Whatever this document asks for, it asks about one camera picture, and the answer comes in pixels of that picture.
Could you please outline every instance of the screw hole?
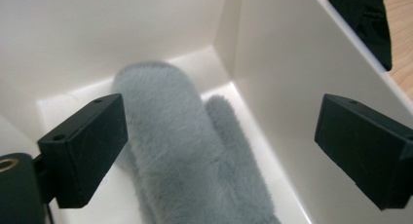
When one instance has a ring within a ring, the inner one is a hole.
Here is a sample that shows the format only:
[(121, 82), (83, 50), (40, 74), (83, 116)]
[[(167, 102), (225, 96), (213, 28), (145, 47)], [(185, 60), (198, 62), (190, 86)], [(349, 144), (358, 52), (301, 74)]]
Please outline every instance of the screw hole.
[(8, 159), (1, 160), (0, 161), (0, 172), (13, 168), (15, 165), (18, 164), (18, 162), (19, 162), (19, 159), (15, 159), (15, 158), (8, 158)]
[(66, 135), (64, 135), (64, 134), (59, 134), (59, 135), (56, 135), (55, 137), (53, 137), (53, 140), (58, 141), (58, 140), (64, 139), (65, 137), (66, 137)]

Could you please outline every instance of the black object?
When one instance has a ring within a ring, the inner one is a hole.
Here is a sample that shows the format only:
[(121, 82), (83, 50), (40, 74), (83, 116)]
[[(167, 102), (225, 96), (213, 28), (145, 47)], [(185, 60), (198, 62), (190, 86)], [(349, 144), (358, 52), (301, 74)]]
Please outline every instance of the black object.
[(60, 208), (83, 207), (127, 141), (122, 96), (111, 94), (43, 136), (36, 159), (26, 154), (1, 157), (0, 222), (44, 223), (43, 204), (54, 197)]
[(392, 42), (383, 0), (329, 0), (387, 71), (392, 69)]
[(0, 157), (0, 223), (45, 222), (46, 213), (31, 157)]
[(326, 94), (316, 143), (380, 209), (412, 195), (413, 130), (355, 101)]

